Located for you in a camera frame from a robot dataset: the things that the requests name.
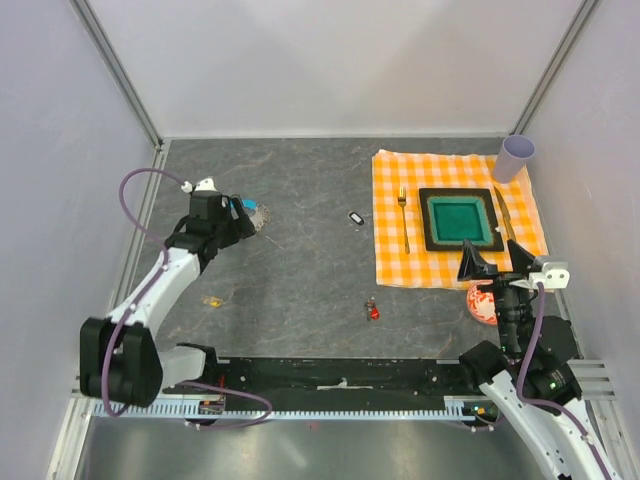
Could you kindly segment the red key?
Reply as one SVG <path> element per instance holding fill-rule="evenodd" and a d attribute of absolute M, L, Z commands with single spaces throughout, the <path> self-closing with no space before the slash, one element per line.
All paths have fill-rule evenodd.
<path fill-rule="evenodd" d="M 365 302 L 364 307 L 367 321 L 375 321 L 380 318 L 380 312 L 373 297 Z"/>

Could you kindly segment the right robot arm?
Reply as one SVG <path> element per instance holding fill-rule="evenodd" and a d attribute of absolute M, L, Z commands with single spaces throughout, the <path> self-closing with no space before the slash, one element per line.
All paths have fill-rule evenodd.
<path fill-rule="evenodd" d="M 507 243 L 512 271 L 487 262 L 469 240 L 457 278 L 477 280 L 494 297 L 499 342 L 459 358 L 458 381 L 483 393 L 529 448 L 548 479 L 616 479 L 570 366 L 578 346 L 570 321 L 545 312 L 546 297 L 567 287 L 568 265 Z"/>

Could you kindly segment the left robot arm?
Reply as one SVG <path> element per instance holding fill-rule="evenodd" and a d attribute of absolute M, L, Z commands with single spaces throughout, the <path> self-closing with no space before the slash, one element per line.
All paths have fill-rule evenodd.
<path fill-rule="evenodd" d="M 141 283 L 106 317 L 82 325 L 81 393 L 105 404 L 147 407 L 161 390 L 184 381 L 198 393 L 215 389 L 220 371 L 207 361 L 211 348 L 181 344 L 160 352 L 155 338 L 176 301 L 219 251 L 255 232 L 240 196 L 192 193 L 188 214 L 163 241 Z"/>

